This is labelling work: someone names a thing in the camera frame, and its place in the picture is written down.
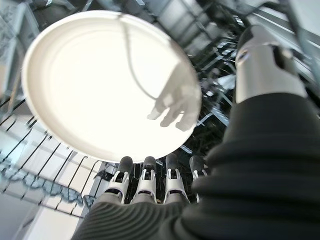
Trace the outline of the right robot hand dark palm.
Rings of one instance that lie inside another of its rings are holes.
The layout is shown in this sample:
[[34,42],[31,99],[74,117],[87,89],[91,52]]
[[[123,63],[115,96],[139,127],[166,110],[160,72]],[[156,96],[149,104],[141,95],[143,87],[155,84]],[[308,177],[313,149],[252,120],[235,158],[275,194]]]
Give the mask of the right robot hand dark palm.
[[320,120],[292,52],[263,26],[241,35],[235,102],[199,202],[174,191],[164,204],[145,193],[131,204],[98,198],[75,240],[317,240],[320,237]]

